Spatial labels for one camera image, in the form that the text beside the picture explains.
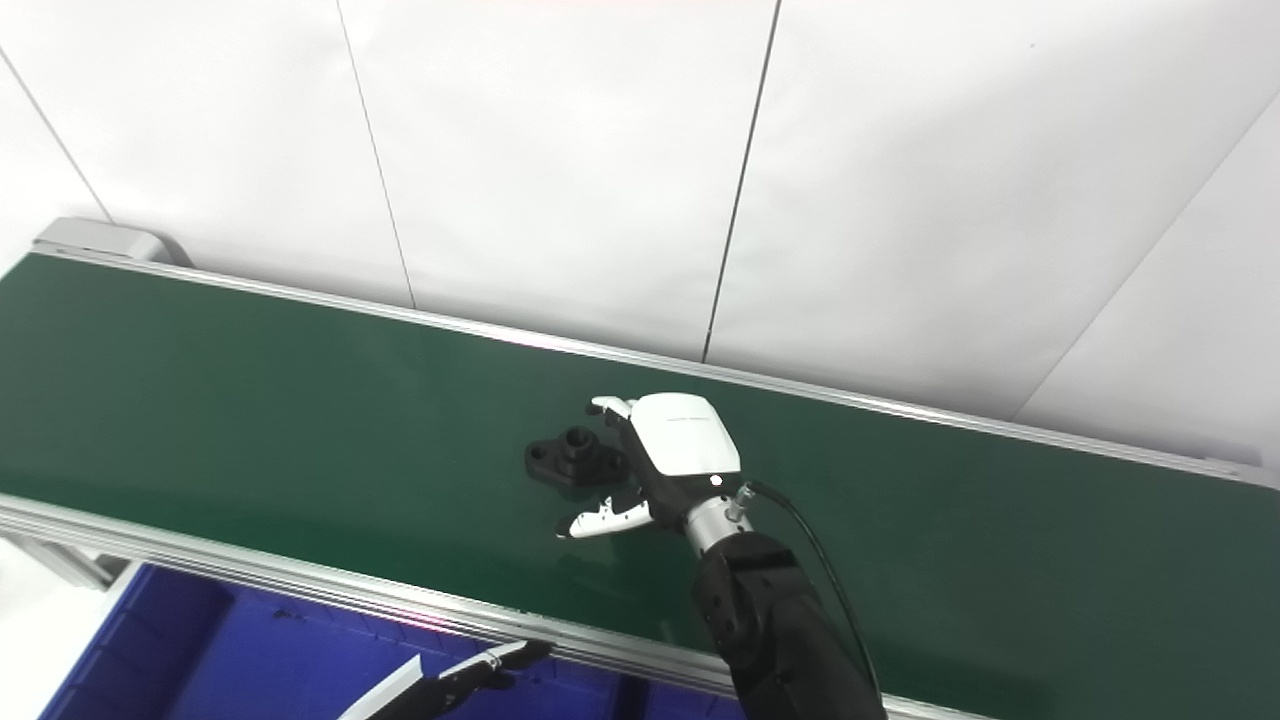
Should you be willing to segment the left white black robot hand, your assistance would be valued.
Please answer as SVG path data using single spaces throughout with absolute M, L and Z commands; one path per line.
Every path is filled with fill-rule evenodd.
M 340 719 L 436 719 L 449 714 L 481 689 L 506 691 L 515 671 L 547 659 L 556 646 L 547 641 L 516 641 L 483 650 L 439 673 L 424 669 L 413 656 L 360 696 Z

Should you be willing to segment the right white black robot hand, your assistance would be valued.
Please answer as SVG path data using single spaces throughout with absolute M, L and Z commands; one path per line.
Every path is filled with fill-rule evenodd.
M 641 398 L 596 396 L 589 411 L 614 429 L 635 484 L 598 509 L 562 518 L 561 539 L 608 536 L 654 525 L 684 536 L 703 556 L 751 530 L 741 501 L 739 450 L 710 402 L 676 392 Z

